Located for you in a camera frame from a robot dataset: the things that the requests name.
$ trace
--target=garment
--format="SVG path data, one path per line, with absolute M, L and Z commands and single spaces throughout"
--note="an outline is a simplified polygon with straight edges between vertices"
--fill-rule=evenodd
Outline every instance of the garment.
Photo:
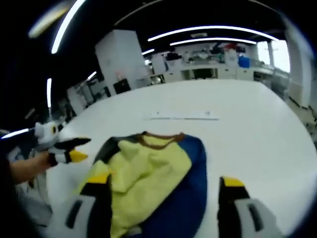
M 89 178 L 112 173 L 111 238 L 138 226 L 140 237 L 193 237 L 206 207 L 206 155 L 185 134 L 147 132 L 112 137 L 100 149 Z

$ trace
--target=window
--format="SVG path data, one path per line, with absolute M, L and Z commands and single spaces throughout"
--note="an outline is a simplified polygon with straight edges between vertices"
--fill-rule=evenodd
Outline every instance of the window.
M 267 41 L 258 42 L 257 48 L 259 61 L 263 61 L 265 64 L 270 64 Z
M 272 41 L 274 66 L 290 72 L 289 55 L 286 41 Z

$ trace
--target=ceiling light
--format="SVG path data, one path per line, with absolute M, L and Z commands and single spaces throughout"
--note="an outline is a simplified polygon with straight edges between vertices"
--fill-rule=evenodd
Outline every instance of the ceiling light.
M 69 12 L 67 13 L 65 19 L 63 20 L 58 33 L 56 35 L 53 47 L 52 47 L 52 54 L 55 54 L 58 50 L 58 47 L 60 45 L 61 39 L 63 38 L 63 35 L 71 21 L 71 19 L 73 18 L 73 16 L 75 15 L 75 13 L 77 12 L 77 10 L 80 8 L 80 6 L 85 2 L 85 0 L 77 0 L 75 2 L 75 4 L 71 7 L 71 9 L 69 10 Z
M 26 133 L 30 131 L 30 129 L 23 129 L 23 130 L 18 130 L 18 131 L 14 131 L 14 132 L 11 132 L 3 137 L 1 137 L 1 139 L 6 139 L 6 138 L 9 138 L 9 137 L 13 137 L 15 135 L 19 135 L 19 134 L 22 134 L 22 133 Z
M 207 30 L 207 29 L 226 29 L 226 30 L 237 30 L 237 31 L 245 31 L 245 32 L 250 32 L 253 34 L 257 34 L 260 36 L 264 36 L 267 37 L 271 40 L 274 41 L 278 41 L 277 38 L 270 36 L 268 34 L 265 34 L 263 32 L 260 31 L 255 31 L 255 30 L 251 30 L 251 29 L 247 29 L 247 28 L 243 28 L 243 27 L 236 27 L 236 26 L 196 26 L 196 27 L 189 27 L 189 28 L 184 28 L 184 29 L 180 29 L 180 30 L 175 30 L 175 31 L 170 31 L 164 34 L 160 34 L 158 36 L 154 36 L 148 39 L 148 41 L 153 41 L 159 38 L 162 38 L 164 36 L 169 36 L 169 35 L 173 35 L 176 33 L 180 33 L 180 32 L 186 32 L 186 31 L 195 31 L 195 30 Z
M 91 79 L 92 77 L 94 77 L 94 76 L 96 75 L 96 73 L 97 73 L 96 71 L 93 72 L 91 75 L 89 75 L 89 77 L 88 77 L 87 79 L 88 79 L 88 80 Z
M 242 39 L 234 39 L 234 38 L 225 38 L 225 37 L 215 37 L 215 38 L 200 38 L 200 39 L 192 39 L 192 40 L 187 40 L 187 41 L 179 41 L 179 42 L 174 42 L 170 43 L 170 46 L 175 46 L 175 45 L 180 45 L 180 44 L 185 44 L 189 42 L 196 42 L 196 41 L 237 41 L 237 42 L 243 42 L 243 43 L 248 43 L 248 44 L 253 44 L 255 45 L 255 41 L 248 41 L 248 40 L 242 40 Z
M 146 55 L 146 54 L 151 53 L 151 52 L 153 52 L 153 51 L 154 51 L 154 49 L 150 49 L 150 50 L 148 50 L 148 51 L 144 51 L 144 52 L 142 52 L 142 55 Z
M 51 87 L 52 87 L 52 79 L 49 78 L 47 80 L 47 85 L 46 85 L 46 97 L 48 101 L 48 108 L 51 108 Z

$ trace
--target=table surface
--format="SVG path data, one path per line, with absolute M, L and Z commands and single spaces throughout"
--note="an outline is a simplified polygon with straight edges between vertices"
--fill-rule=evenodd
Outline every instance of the table surface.
M 143 120 L 156 110 L 210 110 L 220 120 Z M 200 138 L 207 153 L 208 204 L 198 238 L 217 237 L 219 177 L 240 179 L 253 198 L 275 215 L 284 234 L 301 221 L 316 191 L 317 154 L 305 127 L 291 109 L 258 82 L 195 80 L 150 86 L 101 100 L 74 118 L 61 138 L 90 137 L 78 149 L 89 155 L 79 164 L 47 172 L 55 211 L 89 170 L 111 136 L 142 131 Z

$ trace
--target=ceiling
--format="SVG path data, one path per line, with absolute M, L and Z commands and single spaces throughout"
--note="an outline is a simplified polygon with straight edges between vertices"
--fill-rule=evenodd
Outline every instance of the ceiling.
M 58 0 L 15 1 L 7 11 L 10 21 L 5 25 L 5 75 L 1 80 L 0 128 L 16 129 L 26 125 L 23 118 L 34 106 L 45 103 L 46 80 L 53 79 L 52 97 L 58 98 L 65 90 L 85 80 L 93 71 L 101 75 L 95 44 L 112 29 L 137 32 L 143 51 L 169 49 L 169 43 L 190 39 L 192 32 L 167 36 L 148 42 L 149 37 L 171 30 L 202 26 L 240 26 L 265 32 L 284 39 L 284 26 L 277 13 L 259 4 L 247 1 L 163 0 L 145 7 L 115 23 L 151 0 L 127 2 L 86 0 L 71 20 L 57 54 L 51 55 L 54 37 L 64 18 L 62 16 L 37 39 L 28 39 L 27 32 L 36 20 Z M 233 30 L 203 30 L 208 37 L 231 37 L 253 41 L 265 40 L 254 34 Z

